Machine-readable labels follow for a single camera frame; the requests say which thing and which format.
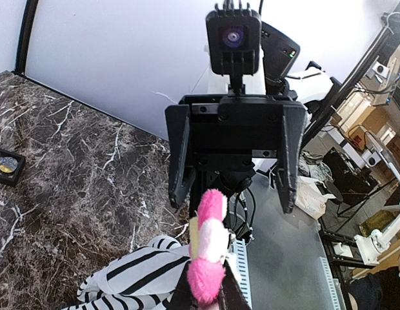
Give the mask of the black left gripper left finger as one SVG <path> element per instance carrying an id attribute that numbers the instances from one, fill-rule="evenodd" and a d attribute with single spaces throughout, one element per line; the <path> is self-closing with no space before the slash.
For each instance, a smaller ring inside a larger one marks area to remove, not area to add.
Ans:
<path id="1" fill-rule="evenodd" d="M 173 293 L 171 301 L 167 307 L 170 310 L 198 310 L 199 305 L 194 298 L 190 284 L 188 283 L 188 267 L 190 263 L 187 262 L 183 268 L 180 279 L 177 283 L 176 289 Z"/>

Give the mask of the round yellow grey brooch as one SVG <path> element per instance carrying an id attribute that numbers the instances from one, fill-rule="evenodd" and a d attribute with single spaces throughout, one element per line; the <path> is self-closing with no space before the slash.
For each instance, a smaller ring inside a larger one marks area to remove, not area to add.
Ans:
<path id="1" fill-rule="evenodd" d="M 5 174 L 12 174 L 18 167 L 18 161 L 11 157 L 0 157 L 0 171 Z"/>

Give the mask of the pink flower brooch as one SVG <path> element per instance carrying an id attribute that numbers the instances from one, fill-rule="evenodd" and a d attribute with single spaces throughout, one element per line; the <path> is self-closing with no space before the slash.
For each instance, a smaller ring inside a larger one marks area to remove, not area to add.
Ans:
<path id="1" fill-rule="evenodd" d="M 196 216 L 190 219 L 191 262 L 188 283 L 200 305 L 213 304 L 225 277 L 224 262 L 228 253 L 229 232 L 223 225 L 227 197 L 217 189 L 202 196 Z"/>

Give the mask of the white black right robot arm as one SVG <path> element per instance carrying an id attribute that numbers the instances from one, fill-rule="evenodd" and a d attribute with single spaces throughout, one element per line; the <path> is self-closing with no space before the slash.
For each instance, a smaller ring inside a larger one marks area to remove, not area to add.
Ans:
<path id="1" fill-rule="evenodd" d="M 212 187 L 239 192 L 255 158 L 274 159 L 281 207 L 290 213 L 308 106 L 325 103 L 339 83 L 314 62 L 292 72 L 299 45 L 267 23 L 210 22 L 207 34 L 213 92 L 185 95 L 165 110 L 170 203 L 198 202 Z"/>

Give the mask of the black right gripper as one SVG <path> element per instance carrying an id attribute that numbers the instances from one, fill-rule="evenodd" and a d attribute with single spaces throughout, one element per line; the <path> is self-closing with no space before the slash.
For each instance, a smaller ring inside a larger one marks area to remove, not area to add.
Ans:
<path id="1" fill-rule="evenodd" d="M 180 208 L 202 171 L 246 173 L 254 158 L 275 158 L 282 210 L 293 211 L 306 127 L 302 103 L 287 96 L 193 95 L 167 107 L 165 116 L 173 208 Z"/>

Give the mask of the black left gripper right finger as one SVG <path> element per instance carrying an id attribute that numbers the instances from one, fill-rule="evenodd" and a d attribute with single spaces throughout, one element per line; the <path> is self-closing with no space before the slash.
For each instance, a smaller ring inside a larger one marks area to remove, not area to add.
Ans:
<path id="1" fill-rule="evenodd" d="M 222 310 L 251 310 L 246 298 L 227 261 L 224 262 L 225 277 L 223 278 L 218 295 L 219 309 Z"/>

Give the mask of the black white striped garment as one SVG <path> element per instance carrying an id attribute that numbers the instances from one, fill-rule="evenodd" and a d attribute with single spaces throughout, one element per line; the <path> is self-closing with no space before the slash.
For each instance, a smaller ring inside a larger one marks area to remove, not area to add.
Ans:
<path id="1" fill-rule="evenodd" d="M 235 261 L 225 261 L 234 272 Z M 79 304 L 74 309 L 167 309 L 187 262 L 189 245 L 169 236 L 155 237 L 89 276 L 77 291 Z M 198 305 L 219 309 L 218 300 Z"/>

